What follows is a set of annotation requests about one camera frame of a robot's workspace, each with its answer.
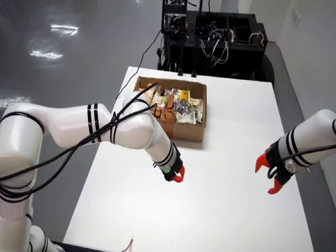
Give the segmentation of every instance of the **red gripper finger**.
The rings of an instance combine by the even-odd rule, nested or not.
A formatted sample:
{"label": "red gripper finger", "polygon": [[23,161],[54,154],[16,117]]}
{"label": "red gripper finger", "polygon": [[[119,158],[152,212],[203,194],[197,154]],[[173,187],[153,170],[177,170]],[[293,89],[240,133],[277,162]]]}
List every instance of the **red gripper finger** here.
{"label": "red gripper finger", "polygon": [[269,168],[269,163],[266,159],[266,154],[264,153],[260,157],[258,157],[257,162],[256,162],[256,173],[259,171],[260,167],[266,166]]}
{"label": "red gripper finger", "polygon": [[279,181],[277,181],[276,179],[274,179],[274,187],[271,188],[270,190],[268,190],[269,194],[276,194],[277,192],[279,192],[282,188],[282,185],[279,183]]}
{"label": "red gripper finger", "polygon": [[177,176],[177,175],[175,175],[174,178],[173,178],[173,180],[174,180],[175,182],[177,182],[177,183],[182,182],[182,181],[183,181],[183,178],[184,178],[184,172],[185,172],[185,168],[184,168],[184,166],[182,165],[182,167],[181,167],[181,169],[180,169],[180,175],[181,175],[181,176]]}

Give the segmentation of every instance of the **black metal frame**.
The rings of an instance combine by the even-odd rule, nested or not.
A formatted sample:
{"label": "black metal frame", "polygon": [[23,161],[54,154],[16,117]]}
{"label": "black metal frame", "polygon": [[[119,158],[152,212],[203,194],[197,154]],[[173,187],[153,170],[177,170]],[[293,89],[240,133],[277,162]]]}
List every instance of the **black metal frame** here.
{"label": "black metal frame", "polygon": [[[164,15],[165,15],[165,3],[167,0],[163,1],[162,7],[162,33],[164,33],[164,53],[165,58],[169,61],[169,68],[165,70],[178,71],[179,75],[182,75],[182,69],[185,72],[192,74],[192,77],[196,77],[196,72],[203,75],[212,75],[219,77],[230,77],[232,73],[238,73],[238,75],[252,75],[254,72],[258,72],[261,68],[261,62],[264,58],[264,51],[266,49],[268,39],[264,29],[264,25],[257,23],[256,17],[254,14],[235,14],[235,13],[209,13],[202,12],[203,0],[200,0],[198,12],[187,11],[186,20],[188,22],[188,29],[180,29],[177,34],[172,34],[164,30]],[[204,22],[210,20],[211,18],[222,20],[224,27],[227,28],[227,37],[230,37],[229,29],[237,29],[235,32],[239,31],[243,27],[239,25],[234,25],[232,23],[239,20],[244,20],[248,24],[250,33],[262,32],[264,35],[264,42],[261,45],[261,38],[253,37],[251,38],[251,43],[242,40],[235,40],[233,43],[228,41],[229,45],[229,61],[225,65],[216,66],[220,68],[216,72],[214,69],[209,69],[208,72],[202,71],[202,69],[207,68],[205,65],[204,55],[200,55],[200,41],[199,41],[199,29],[201,25],[204,25]],[[215,43],[205,42],[206,46],[213,48]],[[225,43],[219,43],[216,50],[223,50]]]}

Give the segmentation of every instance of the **wall outlet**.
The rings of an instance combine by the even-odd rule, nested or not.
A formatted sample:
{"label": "wall outlet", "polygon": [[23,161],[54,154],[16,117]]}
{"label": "wall outlet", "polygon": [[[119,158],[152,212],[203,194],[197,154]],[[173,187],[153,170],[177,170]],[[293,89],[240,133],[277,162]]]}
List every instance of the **wall outlet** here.
{"label": "wall outlet", "polygon": [[295,9],[292,10],[292,21],[293,21],[295,27],[298,28],[298,25],[300,23],[300,17],[296,13]]}

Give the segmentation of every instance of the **wire bundle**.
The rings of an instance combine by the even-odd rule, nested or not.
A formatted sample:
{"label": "wire bundle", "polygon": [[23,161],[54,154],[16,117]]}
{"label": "wire bundle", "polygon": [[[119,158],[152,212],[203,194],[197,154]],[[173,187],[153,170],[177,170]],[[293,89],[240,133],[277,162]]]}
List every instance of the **wire bundle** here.
{"label": "wire bundle", "polygon": [[264,35],[263,35],[262,33],[252,33],[251,36],[248,38],[248,43],[249,43],[249,44],[251,43],[251,38],[252,38],[252,36],[257,36],[257,37],[259,37],[259,35],[261,35],[261,36],[263,37],[262,40],[261,40],[261,42],[260,42],[260,44],[262,44],[262,43],[264,42]]}
{"label": "wire bundle", "polygon": [[46,187],[47,185],[49,185],[61,172],[62,170],[64,169],[64,167],[67,165],[67,163],[69,162],[70,158],[73,156],[73,154],[75,153],[75,151],[87,144],[87,143],[90,143],[92,140],[94,140],[95,138],[101,136],[102,134],[106,133],[107,131],[110,131],[110,140],[111,142],[113,143],[114,141],[112,141],[112,129],[113,127],[117,127],[118,124],[120,122],[123,122],[125,120],[127,120],[128,118],[131,118],[133,116],[136,116],[138,114],[141,114],[143,112],[146,112],[146,111],[149,111],[153,108],[156,108],[157,104],[154,104],[152,106],[148,106],[147,108],[144,108],[144,109],[141,109],[141,110],[138,110],[136,112],[133,112],[131,114],[128,114],[128,115],[125,115],[124,117],[120,118],[120,116],[123,114],[123,112],[134,102],[136,101],[137,98],[139,98],[143,93],[145,93],[146,91],[148,91],[149,89],[157,86],[158,83],[155,83],[155,84],[152,84],[150,86],[148,86],[147,88],[145,88],[144,90],[142,90],[140,93],[138,93],[136,96],[133,97],[133,99],[131,99],[120,111],[118,114],[116,114],[112,119],[111,121],[104,125],[102,128],[100,128],[99,130],[97,130],[96,132],[90,134],[89,136],[85,137],[84,139],[82,139],[78,144],[76,144],[75,146],[71,147],[71,148],[68,148],[66,150],[64,150],[63,152],[61,152],[60,154],[56,155],[55,157],[43,162],[43,163],[40,163],[40,164],[37,164],[37,165],[34,165],[34,166],[31,166],[29,168],[26,168],[24,170],[21,170],[19,172],[16,172],[16,173],[13,173],[13,174],[10,174],[8,176],[4,176],[4,177],[1,177],[0,178],[0,182],[2,181],[5,181],[5,180],[9,180],[11,178],[14,178],[14,177],[17,177],[17,176],[20,176],[24,173],[27,173],[27,172],[30,172],[30,171],[33,171],[35,169],[38,169],[42,166],[45,166],[47,164],[50,164],[51,162],[59,159],[60,157],[66,155],[67,153],[68,156],[66,157],[66,159],[64,160],[63,164],[61,165],[61,167],[56,171],[56,173],[50,178],[48,179],[46,182],[44,182],[42,185],[36,187],[34,186],[31,190],[28,190],[28,191],[24,191],[24,192],[14,192],[14,191],[11,191],[10,188],[8,187],[5,187],[3,185],[0,185],[0,198],[6,202],[9,202],[9,203],[18,203],[18,202],[22,202],[24,200],[26,200],[27,198],[29,198],[33,193],[36,193],[40,190],[42,190],[44,187]]}
{"label": "wire bundle", "polygon": [[[200,29],[208,29],[208,38],[207,40],[224,40],[226,38],[226,28],[217,28],[215,26],[216,21],[210,22],[205,26],[201,26]],[[235,33],[232,29],[230,29],[230,40],[231,42],[234,42],[235,40]]]}
{"label": "wire bundle", "polygon": [[[222,54],[221,54],[221,56],[219,58],[217,58],[216,56],[214,56],[214,52],[216,50],[216,47],[217,47],[218,43],[220,42],[220,39],[217,40],[217,43],[216,43],[214,49],[209,54],[207,54],[206,51],[205,51],[205,43],[204,43],[204,41],[202,39],[200,39],[200,41],[201,41],[201,49],[202,49],[204,55],[206,56],[206,58],[210,60],[210,66],[211,67],[215,67],[217,64],[221,64],[222,65],[222,64],[227,63],[227,61],[229,59],[229,47],[228,47],[227,40],[225,40],[225,48],[224,48],[224,50],[223,50],[223,52],[222,52]],[[226,51],[226,58],[222,59],[225,51]]]}

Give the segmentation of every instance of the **white wall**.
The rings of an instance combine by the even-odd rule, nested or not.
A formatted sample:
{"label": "white wall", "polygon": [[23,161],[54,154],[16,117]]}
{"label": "white wall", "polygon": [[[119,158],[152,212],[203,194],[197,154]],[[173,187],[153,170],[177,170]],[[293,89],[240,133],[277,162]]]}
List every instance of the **white wall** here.
{"label": "white wall", "polygon": [[254,13],[263,23],[269,41],[277,42],[291,0],[240,0],[239,13]]}
{"label": "white wall", "polygon": [[250,13],[252,0],[239,0],[238,12],[239,13]]}
{"label": "white wall", "polygon": [[[301,19],[297,28],[291,20],[293,8]],[[305,118],[320,109],[336,112],[335,11],[335,0],[293,0],[279,37],[278,45]],[[321,165],[336,203],[336,156]]]}
{"label": "white wall", "polygon": [[[208,8],[208,1],[209,0],[203,0],[203,6],[202,6],[202,11],[204,12],[208,12],[209,8]],[[188,4],[188,11],[197,11],[199,8],[199,3],[200,0],[189,0],[189,2],[196,4],[197,7],[194,7],[190,4]],[[210,11],[211,12],[220,12],[221,10],[221,6],[222,6],[222,0],[210,0]]]}

